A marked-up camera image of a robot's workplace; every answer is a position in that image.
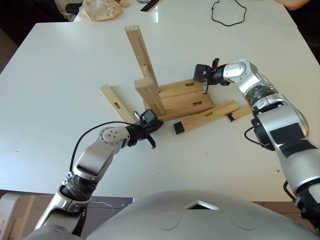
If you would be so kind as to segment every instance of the person's arm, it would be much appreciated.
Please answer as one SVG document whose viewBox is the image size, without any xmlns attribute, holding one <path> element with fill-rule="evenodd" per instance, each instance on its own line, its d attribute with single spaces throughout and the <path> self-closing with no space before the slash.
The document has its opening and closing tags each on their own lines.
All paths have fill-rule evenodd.
<svg viewBox="0 0 320 240">
<path fill-rule="evenodd" d="M 284 5 L 289 11 L 294 11 L 301 8 L 306 3 L 310 2 L 310 0 L 276 0 L 277 2 Z"/>
</svg>

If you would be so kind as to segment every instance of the black cable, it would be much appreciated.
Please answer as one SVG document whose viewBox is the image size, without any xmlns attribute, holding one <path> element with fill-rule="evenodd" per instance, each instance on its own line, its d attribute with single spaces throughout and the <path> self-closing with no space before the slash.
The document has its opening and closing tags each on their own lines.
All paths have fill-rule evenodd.
<svg viewBox="0 0 320 240">
<path fill-rule="evenodd" d="M 140 4 L 148 4 L 151 2 L 151 0 L 136 0 Z"/>
<path fill-rule="evenodd" d="M 296 198 L 291 194 L 291 192 L 289 192 L 288 188 L 288 181 L 286 180 L 283 184 L 283 190 L 285 191 L 285 193 L 292 199 L 293 202 L 296 201 Z"/>
<path fill-rule="evenodd" d="M 71 161 L 70 161 L 70 168 L 69 168 L 70 172 L 72 172 L 72 168 L 74 167 L 74 161 L 75 161 L 75 156 L 76 156 L 76 152 L 77 152 L 78 146 L 79 146 L 81 140 L 84 138 L 84 136 L 87 135 L 88 133 L 90 133 L 92 130 L 95 130 L 95 129 L 99 128 L 99 127 L 102 127 L 102 126 L 108 125 L 108 124 L 136 125 L 134 123 L 129 123 L 129 122 L 125 122 L 125 121 L 109 121 L 109 122 L 105 122 L 105 123 L 102 123 L 100 125 L 94 126 L 93 128 L 90 128 L 88 131 L 86 131 L 84 134 L 82 134 L 81 137 L 79 138 L 79 140 L 76 142 L 76 145 L 75 145 L 73 153 L 72 153 Z"/>
<path fill-rule="evenodd" d="M 248 136 L 247 136 L 247 133 L 249 132 L 249 131 L 251 131 L 253 128 L 254 128 L 255 126 L 252 126 L 252 127 L 250 127 L 249 129 L 247 129 L 245 132 L 244 132 L 244 137 L 247 139 L 247 140 L 249 140 L 250 142 L 252 142 L 252 143 L 254 143 L 254 144 L 258 144 L 258 145 L 262 145 L 261 143 L 259 143 L 259 142 L 257 142 L 257 141 L 254 141 L 254 140 L 252 140 L 252 139 L 250 139 Z"/>
<path fill-rule="evenodd" d="M 211 19 L 212 19 L 212 21 L 217 22 L 217 23 L 220 23 L 220 24 L 222 24 L 223 26 L 226 26 L 226 27 L 231 27 L 231 26 L 233 26 L 233 25 L 237 25 L 237 24 L 243 23 L 243 22 L 245 21 L 245 19 L 246 19 L 247 8 L 246 8 L 245 6 L 242 6 L 237 0 L 234 0 L 234 1 L 235 1 L 241 8 L 244 9 L 243 20 L 242 20 L 242 21 L 235 22 L 235 23 L 233 23 L 233 24 L 227 25 L 227 24 L 225 24 L 225 23 L 223 23 L 223 22 L 221 22 L 221 21 L 214 20 L 214 6 L 215 6 L 215 4 L 218 4 L 218 3 L 220 2 L 220 0 L 214 2 L 214 4 L 213 4 L 212 7 L 211 7 Z"/>
</svg>

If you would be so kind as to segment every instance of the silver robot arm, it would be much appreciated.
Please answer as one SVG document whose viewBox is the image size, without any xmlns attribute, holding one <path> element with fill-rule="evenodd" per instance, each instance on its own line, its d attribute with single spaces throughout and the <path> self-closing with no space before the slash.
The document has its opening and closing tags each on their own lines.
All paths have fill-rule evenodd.
<svg viewBox="0 0 320 240">
<path fill-rule="evenodd" d="M 296 196 L 295 205 L 301 216 L 320 228 L 320 149 L 308 138 L 309 127 L 303 114 L 258 72 L 246 59 L 212 67 L 198 64 L 194 79 L 208 85 L 237 84 L 252 108 L 251 121 L 259 144 L 275 151 L 285 178 Z"/>
<path fill-rule="evenodd" d="M 85 215 L 90 198 L 114 155 L 122 148 L 134 146 L 137 141 L 144 139 L 152 148 L 156 147 L 150 133 L 158 130 L 163 122 L 150 109 L 141 116 L 136 112 L 134 115 L 137 118 L 136 124 L 105 127 L 99 132 L 97 140 L 82 153 L 58 187 L 35 229 L 56 226 L 57 229 L 62 227 L 67 233 L 77 235 L 75 230 L 79 228 L 77 232 L 81 232 L 84 224 L 81 217 Z"/>
<path fill-rule="evenodd" d="M 130 134 L 124 126 L 103 128 L 62 181 L 35 228 L 58 225 L 72 233 L 114 155 L 126 147 L 129 140 Z"/>
</svg>

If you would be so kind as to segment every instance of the wood grain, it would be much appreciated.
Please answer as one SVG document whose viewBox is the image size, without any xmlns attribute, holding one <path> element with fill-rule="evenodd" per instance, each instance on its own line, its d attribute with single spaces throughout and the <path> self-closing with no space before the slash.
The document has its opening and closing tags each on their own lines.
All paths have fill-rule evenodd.
<svg viewBox="0 0 320 240">
<path fill-rule="evenodd" d="M 228 101 L 222 105 L 214 107 L 212 109 L 201 112 L 195 116 L 181 121 L 184 131 L 190 131 L 202 125 L 205 125 L 213 120 L 223 117 L 224 115 L 231 113 L 238 109 L 238 104 L 234 101 Z"/>
<path fill-rule="evenodd" d="M 159 92 L 160 89 L 157 82 L 157 78 L 156 78 L 154 69 L 152 67 L 152 64 L 148 55 L 148 51 L 145 45 L 145 41 L 140 31 L 140 27 L 138 25 L 126 26 L 124 30 L 129 39 L 129 42 L 133 49 L 136 60 L 138 61 L 138 64 L 141 68 L 143 76 L 147 77 L 149 74 L 151 76 L 151 79 L 154 82 L 156 91 Z"/>
<path fill-rule="evenodd" d="M 231 112 L 229 114 L 226 115 L 226 118 L 229 120 L 229 122 L 233 122 L 236 119 L 239 119 L 247 114 L 252 113 L 251 107 L 246 106 L 243 108 L 240 108 L 234 112 Z"/>
<path fill-rule="evenodd" d="M 158 117 L 166 114 L 167 111 L 165 106 L 163 105 L 155 83 L 150 76 L 135 80 L 134 87 L 148 105 L 148 108 L 150 108 Z"/>
<path fill-rule="evenodd" d="M 202 94 L 202 90 L 203 84 L 193 79 L 161 85 L 159 96 L 166 114 L 158 118 L 161 121 L 168 121 L 213 108 L 210 96 Z M 144 108 L 150 108 L 146 102 Z"/>
<path fill-rule="evenodd" d="M 102 95 L 108 100 L 112 108 L 118 114 L 122 121 L 134 124 L 136 122 L 132 114 L 126 109 L 124 104 L 120 101 L 117 95 L 112 91 L 108 84 L 100 88 Z"/>
</svg>

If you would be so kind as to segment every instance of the white table surface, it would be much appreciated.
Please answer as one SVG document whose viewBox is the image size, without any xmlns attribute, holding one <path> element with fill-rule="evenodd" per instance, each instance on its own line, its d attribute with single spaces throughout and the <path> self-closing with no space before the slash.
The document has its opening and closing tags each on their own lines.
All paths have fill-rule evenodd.
<svg viewBox="0 0 320 240">
<path fill-rule="evenodd" d="M 193 77 L 196 64 L 247 58 L 308 120 L 320 143 L 320 68 L 295 26 L 147 23 L 140 25 L 160 85 Z M 101 95 L 109 84 L 128 110 L 143 111 L 133 81 L 142 77 L 123 25 L 39 23 L 0 75 L 0 189 L 54 193 L 68 172 L 76 141 L 119 117 Z M 246 102 L 236 85 L 211 86 L 215 106 Z M 245 140 L 247 115 L 224 117 L 176 135 L 175 119 L 146 141 L 121 150 L 95 195 L 142 197 L 177 189 L 234 194 L 250 201 L 287 201 L 274 152 Z M 79 146 L 77 157 L 98 131 Z"/>
<path fill-rule="evenodd" d="M 285 7 L 275 0 L 238 0 L 247 8 L 243 25 L 291 25 L 295 22 Z M 211 7 L 215 0 L 161 0 L 148 12 L 140 9 L 145 4 L 137 0 L 129 0 L 129 7 L 123 8 L 121 15 L 114 19 L 103 21 L 105 24 L 121 22 L 126 24 L 143 23 L 197 23 L 219 26 L 220 23 L 211 20 Z M 231 24 L 243 19 L 244 9 L 234 0 L 221 0 L 214 6 L 214 19 Z M 78 14 L 75 22 L 91 22 Z"/>
</svg>

